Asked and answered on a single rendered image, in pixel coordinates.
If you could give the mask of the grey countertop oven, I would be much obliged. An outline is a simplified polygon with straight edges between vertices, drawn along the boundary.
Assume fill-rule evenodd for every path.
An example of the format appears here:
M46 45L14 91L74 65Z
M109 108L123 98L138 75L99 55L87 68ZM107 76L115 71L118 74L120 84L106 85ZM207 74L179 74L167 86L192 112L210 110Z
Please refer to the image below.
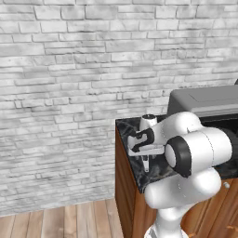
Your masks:
M175 89L167 115L193 112L205 126L229 129L238 138L238 85Z

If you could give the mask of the brown wooden cupboard door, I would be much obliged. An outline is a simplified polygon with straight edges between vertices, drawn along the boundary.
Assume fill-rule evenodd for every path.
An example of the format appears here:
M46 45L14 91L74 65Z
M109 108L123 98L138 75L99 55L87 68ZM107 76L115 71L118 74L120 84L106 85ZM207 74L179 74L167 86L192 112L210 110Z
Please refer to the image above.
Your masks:
M190 238L238 238L238 178L223 180L216 196L186 213L181 227Z

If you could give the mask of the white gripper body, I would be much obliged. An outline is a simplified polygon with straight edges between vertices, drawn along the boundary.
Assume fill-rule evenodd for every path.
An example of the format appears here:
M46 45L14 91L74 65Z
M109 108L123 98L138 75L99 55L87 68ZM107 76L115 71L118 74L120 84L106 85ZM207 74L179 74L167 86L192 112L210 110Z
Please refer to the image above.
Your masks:
M139 148L138 152L127 150L129 156L157 155L165 152L164 145L147 145Z

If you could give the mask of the brown wooden counter cabinet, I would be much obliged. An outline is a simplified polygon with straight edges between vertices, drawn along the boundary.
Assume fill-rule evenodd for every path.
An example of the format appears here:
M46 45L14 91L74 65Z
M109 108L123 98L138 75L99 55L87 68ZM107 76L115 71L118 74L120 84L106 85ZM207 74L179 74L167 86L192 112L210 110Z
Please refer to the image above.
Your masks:
M238 179L238 166L232 163L216 167L222 181ZM126 155L120 132L115 129L115 201L125 238L143 238L153 224L156 211L149 208L139 192Z

